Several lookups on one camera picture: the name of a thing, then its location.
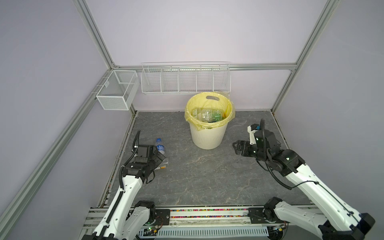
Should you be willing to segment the small bottle blue cap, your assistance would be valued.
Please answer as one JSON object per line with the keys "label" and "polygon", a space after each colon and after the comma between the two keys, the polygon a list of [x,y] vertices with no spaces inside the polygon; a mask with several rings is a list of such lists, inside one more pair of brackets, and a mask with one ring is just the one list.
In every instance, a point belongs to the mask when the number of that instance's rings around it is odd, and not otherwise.
{"label": "small bottle blue cap", "polygon": [[163,145],[163,142],[162,142],[162,139],[161,138],[157,138],[156,139],[156,146],[157,146],[157,149],[158,151],[164,155],[165,154],[165,147]]}

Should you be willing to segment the small clear bottle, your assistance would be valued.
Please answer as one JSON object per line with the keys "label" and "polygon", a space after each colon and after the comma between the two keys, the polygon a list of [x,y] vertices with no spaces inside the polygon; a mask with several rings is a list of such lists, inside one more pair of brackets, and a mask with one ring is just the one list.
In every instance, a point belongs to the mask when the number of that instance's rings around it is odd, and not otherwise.
{"label": "small clear bottle", "polygon": [[168,166],[168,162],[166,162],[166,163],[162,163],[162,164],[160,164],[157,168],[156,168],[156,170],[162,170],[162,169],[165,169],[167,166]]}

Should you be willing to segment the clear bottle blue label white cap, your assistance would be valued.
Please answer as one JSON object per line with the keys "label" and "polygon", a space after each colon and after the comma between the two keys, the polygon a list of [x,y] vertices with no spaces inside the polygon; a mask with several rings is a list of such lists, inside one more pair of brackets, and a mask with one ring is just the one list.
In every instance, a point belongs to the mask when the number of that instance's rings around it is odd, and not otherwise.
{"label": "clear bottle blue label white cap", "polygon": [[212,111],[212,121],[219,122],[224,118],[224,113],[221,110],[213,110]]}

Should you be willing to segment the Pocari bottle blue label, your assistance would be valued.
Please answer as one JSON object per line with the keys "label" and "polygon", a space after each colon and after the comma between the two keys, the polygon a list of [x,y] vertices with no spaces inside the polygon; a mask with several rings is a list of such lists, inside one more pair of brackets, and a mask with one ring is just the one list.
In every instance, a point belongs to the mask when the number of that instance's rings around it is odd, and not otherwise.
{"label": "Pocari bottle blue label", "polygon": [[213,121],[213,110],[203,109],[201,111],[201,117],[202,117],[203,122],[206,122],[206,123],[212,122]]}

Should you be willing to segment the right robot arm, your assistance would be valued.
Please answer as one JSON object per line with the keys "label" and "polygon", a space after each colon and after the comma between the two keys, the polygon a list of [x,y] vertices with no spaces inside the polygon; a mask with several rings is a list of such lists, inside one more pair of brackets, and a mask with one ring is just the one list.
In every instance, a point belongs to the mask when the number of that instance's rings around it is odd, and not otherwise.
{"label": "right robot arm", "polygon": [[264,205],[261,217],[272,223],[294,224],[322,240],[363,240],[376,221],[359,213],[328,188],[295,151],[282,150],[274,133],[251,126],[249,141],[233,143],[237,155],[266,164],[267,171],[284,188],[300,189],[322,212],[309,213],[273,197]]}

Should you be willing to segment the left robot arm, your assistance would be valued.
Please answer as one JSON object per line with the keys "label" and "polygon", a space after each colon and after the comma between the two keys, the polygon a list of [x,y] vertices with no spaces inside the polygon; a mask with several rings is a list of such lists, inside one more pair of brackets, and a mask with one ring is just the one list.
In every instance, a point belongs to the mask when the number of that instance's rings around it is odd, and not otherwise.
{"label": "left robot arm", "polygon": [[139,240],[141,228],[155,221],[153,201],[133,203],[142,186],[153,181],[149,177],[156,176],[155,169],[166,157],[157,146],[140,144],[140,133],[137,131],[135,135],[132,155],[120,168],[119,189],[110,207],[95,230],[84,235],[83,240]]}

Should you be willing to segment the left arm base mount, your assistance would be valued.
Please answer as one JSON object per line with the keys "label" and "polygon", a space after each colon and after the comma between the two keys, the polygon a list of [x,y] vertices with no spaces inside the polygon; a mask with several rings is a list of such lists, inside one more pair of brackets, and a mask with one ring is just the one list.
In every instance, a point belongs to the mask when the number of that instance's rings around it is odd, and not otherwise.
{"label": "left arm base mount", "polygon": [[145,226],[168,226],[171,220],[170,209],[156,209],[155,214],[151,215]]}

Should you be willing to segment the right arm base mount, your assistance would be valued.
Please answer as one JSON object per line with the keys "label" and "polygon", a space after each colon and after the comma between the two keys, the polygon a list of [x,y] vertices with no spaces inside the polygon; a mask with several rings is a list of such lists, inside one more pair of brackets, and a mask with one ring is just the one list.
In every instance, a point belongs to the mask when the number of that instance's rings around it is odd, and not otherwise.
{"label": "right arm base mount", "polygon": [[264,208],[248,208],[247,216],[252,224],[282,224],[283,221],[278,219],[271,210]]}

